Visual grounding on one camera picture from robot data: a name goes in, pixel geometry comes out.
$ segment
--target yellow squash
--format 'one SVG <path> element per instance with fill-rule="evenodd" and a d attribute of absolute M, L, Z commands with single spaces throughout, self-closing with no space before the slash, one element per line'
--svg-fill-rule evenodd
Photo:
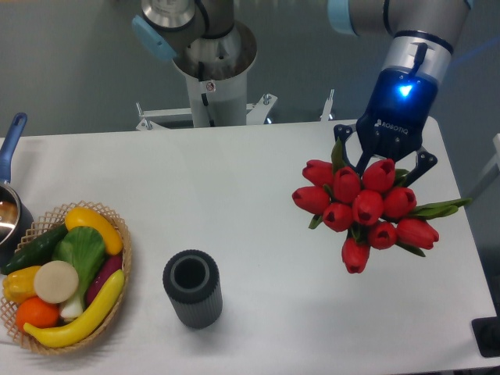
<path fill-rule="evenodd" d="M 73 322 L 54 328 L 36 328 L 29 323 L 24 324 L 24 330 L 49 348 L 62 348 L 76 344 L 88 337 L 99 327 L 107 317 L 120 296 L 125 284 L 122 270 L 117 270 L 104 283 L 94 301 L 82 315 Z"/>
<path fill-rule="evenodd" d="M 40 266 L 23 268 L 10 273 L 3 279 L 2 286 L 5 299 L 20 304 L 37 295 L 34 291 L 33 280 L 35 273 L 39 269 Z"/>
<path fill-rule="evenodd" d="M 75 207 L 66 214 L 64 223 L 68 230 L 76 227 L 91 227 L 96 229 L 102 235 L 106 253 L 109 255 L 117 255 L 122 251 L 123 242 L 118 231 L 104 216 L 93 209 Z"/>

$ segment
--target woven basket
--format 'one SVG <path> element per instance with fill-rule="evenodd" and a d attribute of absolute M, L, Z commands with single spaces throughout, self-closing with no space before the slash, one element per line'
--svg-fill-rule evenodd
<path fill-rule="evenodd" d="M 64 223 L 64 217 L 74 207 L 87 207 L 103 215 L 119 232 L 123 240 L 123 273 L 125 275 L 125 285 L 123 290 L 113 306 L 109 315 L 104 319 L 102 324 L 87 338 L 76 344 L 66 346 L 64 348 L 48 348 L 40 344 L 37 340 L 29 334 L 23 334 L 17 329 L 16 325 L 16 311 L 17 304 L 7 301 L 3 296 L 0 299 L 0 319 L 2 319 L 4 326 L 7 328 L 7 334 L 12 340 L 19 344 L 21 348 L 30 349 L 32 352 L 42 355 L 58 355 L 74 350 L 83 348 L 93 342 L 96 337 L 102 334 L 105 329 L 112 322 L 116 312 L 120 308 L 127 289 L 128 279 L 130 276 L 130 267 L 132 263 L 132 252 L 130 248 L 130 232 L 125 224 L 125 221 L 120 218 L 115 211 L 109 207 L 105 207 L 102 203 L 70 203 L 69 205 L 62 205 L 61 207 L 54 208 L 51 212 L 46 212 L 44 216 L 40 216 L 38 221 L 31 224 L 31 228 L 26 231 L 26 235 L 21 239 L 20 244 L 17 245 L 17 251 L 20 250 L 25 244 L 32 241 L 34 238 L 44 233 L 45 231 L 57 227 Z"/>

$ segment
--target yellow pepper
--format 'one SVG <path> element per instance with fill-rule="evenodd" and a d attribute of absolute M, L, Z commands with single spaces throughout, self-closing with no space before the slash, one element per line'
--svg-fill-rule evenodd
<path fill-rule="evenodd" d="M 40 266 L 23 268 L 10 273 L 3 279 L 2 285 L 5 299 L 20 304 L 37 295 L 34 291 L 33 280 L 35 273 L 39 269 Z"/>
<path fill-rule="evenodd" d="M 122 251 L 123 242 L 118 231 L 111 223 L 93 209 L 75 207 L 71 209 L 64 219 L 68 230 L 76 227 L 91 227 L 102 235 L 105 251 L 108 255 L 117 255 Z"/>

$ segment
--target red tulip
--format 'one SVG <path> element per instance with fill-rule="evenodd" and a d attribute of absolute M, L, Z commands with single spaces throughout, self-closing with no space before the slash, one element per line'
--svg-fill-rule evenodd
<path fill-rule="evenodd" d="M 424 220 L 403 219 L 398 223 L 396 233 L 400 242 L 427 250 L 439 241 L 439 233 Z"/>
<path fill-rule="evenodd" d="M 351 207 L 342 203 L 332 203 L 323 212 L 323 222 L 336 232 L 347 230 L 353 221 Z"/>
<path fill-rule="evenodd" d="M 320 188 L 325 184 L 331 188 L 334 186 L 334 171 L 331 162 L 309 160 L 307 167 L 302 170 L 302 176 Z"/>
<path fill-rule="evenodd" d="M 379 160 L 369 166 L 362 175 L 365 189 L 384 193 L 392 188 L 396 177 L 395 164 L 392 159 Z"/>
<path fill-rule="evenodd" d="M 387 221 L 373 225 L 368 232 L 368 243 L 379 250 L 390 248 L 397 240 L 396 228 Z"/>
<path fill-rule="evenodd" d="M 399 219 L 416 207 L 415 193 L 407 187 L 395 187 L 384 199 L 384 215 Z"/>
<path fill-rule="evenodd" d="M 330 196 L 322 187 L 317 186 L 301 187 L 291 198 L 298 207 L 314 215 L 323 215 L 323 211 L 330 204 Z"/>
<path fill-rule="evenodd" d="M 357 244 L 354 238 L 348 238 L 342 246 L 342 261 L 349 273 L 361 273 L 370 257 L 370 246 Z"/>
<path fill-rule="evenodd" d="M 384 201 L 376 191 L 361 190 L 352 203 L 354 220 L 362 225 L 374 225 L 384 212 Z"/>
<path fill-rule="evenodd" d="M 361 191 L 358 174 L 351 167 L 340 168 L 334 177 L 334 197 L 343 202 L 351 203 Z"/>

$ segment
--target tulip bouquet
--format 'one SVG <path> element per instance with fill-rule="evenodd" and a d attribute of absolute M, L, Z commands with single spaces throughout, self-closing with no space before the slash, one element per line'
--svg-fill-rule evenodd
<path fill-rule="evenodd" d="M 337 141 L 331 162 L 309 160 L 302 175 L 313 186 L 292 194 L 295 204 L 314 217 L 310 229 L 324 223 L 336 232 L 347 231 L 342 260 L 349 273 L 361 273 L 370 249 L 384 250 L 393 245 L 412 254 L 425 256 L 439 233 L 427 222 L 456 213 L 471 199 L 417 205 L 415 193 L 405 187 L 408 170 L 396 169 L 392 159 L 369 166 L 359 176 L 342 158 Z"/>

